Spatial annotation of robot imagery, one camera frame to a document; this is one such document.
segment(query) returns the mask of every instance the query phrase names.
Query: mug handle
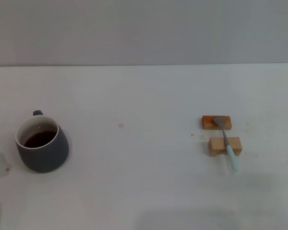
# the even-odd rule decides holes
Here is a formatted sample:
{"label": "mug handle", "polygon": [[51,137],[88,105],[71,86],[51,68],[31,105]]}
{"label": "mug handle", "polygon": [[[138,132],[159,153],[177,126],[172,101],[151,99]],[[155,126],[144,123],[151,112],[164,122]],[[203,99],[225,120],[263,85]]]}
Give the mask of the mug handle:
{"label": "mug handle", "polygon": [[43,113],[42,113],[42,111],[40,111],[40,110],[35,110],[35,111],[33,112],[33,116],[36,116],[36,115],[43,115]]}

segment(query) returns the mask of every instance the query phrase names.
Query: metal spoon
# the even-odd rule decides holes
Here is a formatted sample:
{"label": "metal spoon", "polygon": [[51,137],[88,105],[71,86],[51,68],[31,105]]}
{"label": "metal spoon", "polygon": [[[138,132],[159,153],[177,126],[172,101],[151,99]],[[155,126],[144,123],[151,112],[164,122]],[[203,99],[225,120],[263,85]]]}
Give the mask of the metal spoon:
{"label": "metal spoon", "polygon": [[225,119],[221,118],[221,117],[215,117],[213,118],[213,121],[222,128],[222,133],[223,133],[223,136],[224,136],[224,140],[225,140],[225,145],[226,145],[226,150],[227,150],[227,153],[228,153],[228,156],[229,156],[229,159],[230,159],[230,163],[231,163],[231,167],[232,169],[234,170],[234,172],[238,171],[239,170],[239,164],[238,164],[238,161],[237,161],[237,158],[234,154],[234,151],[232,150],[232,147],[230,146],[229,142],[228,142],[228,139],[226,137],[226,134],[224,132],[224,126],[225,126]]}

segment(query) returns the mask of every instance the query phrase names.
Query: white table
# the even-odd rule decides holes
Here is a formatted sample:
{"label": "white table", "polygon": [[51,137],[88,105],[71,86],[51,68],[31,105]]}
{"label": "white table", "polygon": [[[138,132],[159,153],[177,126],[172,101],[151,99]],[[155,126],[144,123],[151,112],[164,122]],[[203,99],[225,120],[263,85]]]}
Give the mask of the white table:
{"label": "white table", "polygon": [[[36,109],[71,146],[48,174],[14,143]],[[202,115],[231,116],[238,174]],[[0,230],[74,229],[288,230],[288,64],[0,68]]]}

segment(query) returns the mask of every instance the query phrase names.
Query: mug rim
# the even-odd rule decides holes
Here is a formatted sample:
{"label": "mug rim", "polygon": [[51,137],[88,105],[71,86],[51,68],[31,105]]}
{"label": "mug rim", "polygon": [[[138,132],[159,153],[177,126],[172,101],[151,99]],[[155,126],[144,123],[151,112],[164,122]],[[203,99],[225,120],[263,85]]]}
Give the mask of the mug rim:
{"label": "mug rim", "polygon": [[[32,120],[32,119],[35,119],[36,117],[39,117],[39,116],[46,117],[46,118],[52,120],[54,123],[56,123],[56,125],[57,125],[57,133],[56,133],[56,135],[55,135],[54,138],[53,138],[50,142],[48,142],[46,145],[43,145],[43,146],[40,146],[40,147],[37,147],[37,148],[28,148],[28,147],[26,147],[26,146],[23,146],[22,144],[19,143],[19,141],[18,141],[18,139],[17,139],[17,134],[18,134],[19,128],[20,128],[23,124],[25,124],[27,121]],[[35,115],[35,116],[33,116],[33,117],[25,120],[24,122],[22,122],[22,123],[18,126],[18,128],[16,129],[16,132],[15,132],[15,141],[16,141],[16,143],[17,143],[20,147],[22,147],[22,148],[24,148],[24,149],[29,149],[29,150],[40,149],[40,148],[42,148],[42,147],[47,146],[47,145],[50,144],[51,142],[53,142],[53,140],[54,140],[54,139],[58,136],[58,134],[59,134],[59,128],[60,128],[60,127],[59,127],[59,124],[58,124],[55,120],[53,120],[51,117],[48,117],[48,116],[45,116],[45,115]]]}

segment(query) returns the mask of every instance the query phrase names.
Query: small wooden block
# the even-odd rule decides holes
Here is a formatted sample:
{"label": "small wooden block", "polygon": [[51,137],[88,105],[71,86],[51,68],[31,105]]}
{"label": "small wooden block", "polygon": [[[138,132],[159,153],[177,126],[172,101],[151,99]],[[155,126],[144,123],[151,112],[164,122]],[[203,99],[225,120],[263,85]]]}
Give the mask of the small wooden block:
{"label": "small wooden block", "polygon": [[217,126],[216,123],[214,123],[214,121],[213,121],[213,118],[215,118],[215,117],[221,117],[221,118],[225,119],[226,123],[225,123],[224,129],[225,130],[231,129],[230,116],[203,116],[202,117],[203,129],[221,130],[221,127]]}
{"label": "small wooden block", "polygon": [[[228,138],[228,141],[235,155],[239,156],[242,151],[240,138]],[[218,154],[227,154],[224,138],[210,138],[208,148],[211,157]]]}

